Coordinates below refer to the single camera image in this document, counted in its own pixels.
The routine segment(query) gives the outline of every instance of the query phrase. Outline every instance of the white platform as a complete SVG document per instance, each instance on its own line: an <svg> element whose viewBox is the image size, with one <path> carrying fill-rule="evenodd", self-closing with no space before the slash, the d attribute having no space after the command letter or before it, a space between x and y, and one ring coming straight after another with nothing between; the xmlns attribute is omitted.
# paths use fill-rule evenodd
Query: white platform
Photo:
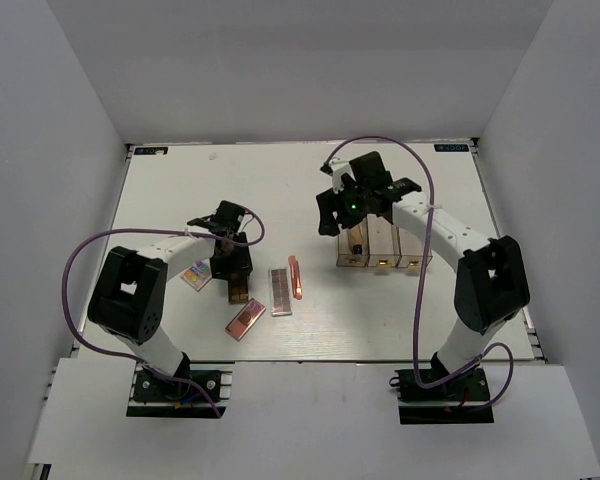
<svg viewBox="0 0 600 480"><path fill-rule="evenodd" d="M559 366L518 367L491 425L401 426L390 365L238 363L221 420L126 418L128 360L61 360L30 462L51 479L542 479L600 475ZM492 389L505 367L486 368Z"/></svg>
<svg viewBox="0 0 600 480"><path fill-rule="evenodd" d="M318 236L315 196L331 183L318 168L335 145L171 146L164 156L131 159L115 227L181 229L191 218L211 213L223 199L251 208L265 222L267 235L251 248L254 272L249 287L252 297L267 306L267 270L286 265L291 254L300 262L304 298L293 302L293 316L266 314L240 343L224 331L240 308L227 304L226 283L213 281L196 293L180 279L172 280L163 326L192 359L412 359L417 278L400 271L336 268L334 239ZM412 146L430 166L437 202L474 229L494 235L471 154L436 153L429 144ZM415 160L399 147L355 144L339 156L351 159L372 150L381 153L394 178L408 176L426 185ZM251 223L247 232L255 238L257 224ZM109 247L137 248L157 239L124 235L114 237ZM442 344L456 318L451 268L434 257L427 278L420 331L420 356L425 360ZM126 348L92 324L86 336L100 346ZM533 358L522 316L509 322L496 340L509 344L517 359ZM501 355L494 351L490 359Z"/></svg>

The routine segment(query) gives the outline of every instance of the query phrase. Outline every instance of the transparent box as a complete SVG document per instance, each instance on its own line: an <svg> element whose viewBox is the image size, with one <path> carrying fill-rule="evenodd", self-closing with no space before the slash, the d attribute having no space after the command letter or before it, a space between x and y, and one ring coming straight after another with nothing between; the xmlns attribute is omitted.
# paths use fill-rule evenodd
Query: transparent box
<svg viewBox="0 0 600 480"><path fill-rule="evenodd" d="M410 275L420 275L422 268L422 249L424 245L418 237L401 228L398 229L398 238L400 240L400 261L398 268L404 268ZM433 254L429 252L426 265L431 263Z"/></svg>
<svg viewBox="0 0 600 480"><path fill-rule="evenodd" d="M367 219L349 230L343 230L337 239L338 267L366 267L369 262Z"/></svg>
<svg viewBox="0 0 600 480"><path fill-rule="evenodd" d="M398 229L382 217L367 217L369 267L394 268L400 262Z"/></svg>

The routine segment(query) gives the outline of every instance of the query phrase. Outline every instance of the label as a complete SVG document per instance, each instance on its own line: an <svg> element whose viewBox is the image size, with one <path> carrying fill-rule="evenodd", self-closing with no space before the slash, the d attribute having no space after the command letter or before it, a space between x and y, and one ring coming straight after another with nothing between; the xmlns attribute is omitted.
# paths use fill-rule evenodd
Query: label
<svg viewBox="0 0 600 480"><path fill-rule="evenodd" d="M134 155L166 155L169 147L136 147Z"/></svg>
<svg viewBox="0 0 600 480"><path fill-rule="evenodd" d="M433 148L436 152L468 152L469 145L464 143L435 143Z"/></svg>

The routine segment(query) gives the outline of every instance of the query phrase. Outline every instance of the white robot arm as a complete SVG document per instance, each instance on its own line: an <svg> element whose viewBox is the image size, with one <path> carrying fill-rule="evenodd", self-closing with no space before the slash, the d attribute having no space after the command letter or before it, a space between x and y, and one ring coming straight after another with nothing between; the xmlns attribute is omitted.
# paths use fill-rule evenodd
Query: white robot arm
<svg viewBox="0 0 600 480"><path fill-rule="evenodd" d="M429 205L419 185L408 178L393 181L377 152L322 170L332 175L333 183L316 197L320 235L336 236L341 228L374 214L424 239L429 209L434 209L431 248L456 272L458 319L431 359L432 380L478 357L504 323L528 304L522 255L511 237L490 239Z"/></svg>
<svg viewBox="0 0 600 480"><path fill-rule="evenodd" d="M213 215L189 222L190 232L199 228L206 230L203 234L213 234L212 238L176 236L137 251L113 248L89 302L88 318L150 367L169 377L186 377L189 358L160 326L167 282L209 258L214 278L248 276L253 266L247 238L244 232L238 233L245 212L239 205L222 201ZM129 291L129 285L135 285L135 291Z"/></svg>
<svg viewBox="0 0 600 480"><path fill-rule="evenodd" d="M159 260L167 265L167 282L179 275L191 265L209 259L213 256L215 240L208 238L192 237L170 237L154 245L138 250L139 257ZM158 317L152 317L158 322L158 327L153 335L146 341L138 343L133 338L117 335L115 331L107 327L101 327L108 333L112 333L134 353L134 355L145 360L153 368L168 376L175 376L178 367L183 361L184 354L159 326ZM151 323L144 327L151 328Z"/></svg>
<svg viewBox="0 0 600 480"><path fill-rule="evenodd" d="M424 239L429 208L428 197L423 192L412 192L393 204L393 224ZM456 220L441 208L433 214L431 249L457 272L465 252L489 248L486 235ZM437 352L437 358L447 372L454 372L481 354L493 336L505 324L505 319L492 323L486 331L474 331L460 318L446 342Z"/></svg>

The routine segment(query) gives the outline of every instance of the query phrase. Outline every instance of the white wall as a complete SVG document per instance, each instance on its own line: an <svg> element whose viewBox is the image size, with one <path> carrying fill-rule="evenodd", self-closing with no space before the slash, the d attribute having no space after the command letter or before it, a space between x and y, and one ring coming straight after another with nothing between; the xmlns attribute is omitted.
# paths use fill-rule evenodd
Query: white wall
<svg viewBox="0 0 600 480"><path fill-rule="evenodd" d="M0 0L0 480L20 477L51 368L69 353L62 268L107 226L123 160L48 5ZM76 310L96 254L76 272Z"/></svg>
<svg viewBox="0 0 600 480"><path fill-rule="evenodd" d="M128 142L478 136L551 0L49 0Z"/></svg>
<svg viewBox="0 0 600 480"><path fill-rule="evenodd" d="M600 460L600 0L556 0L480 145L543 350L565 365Z"/></svg>

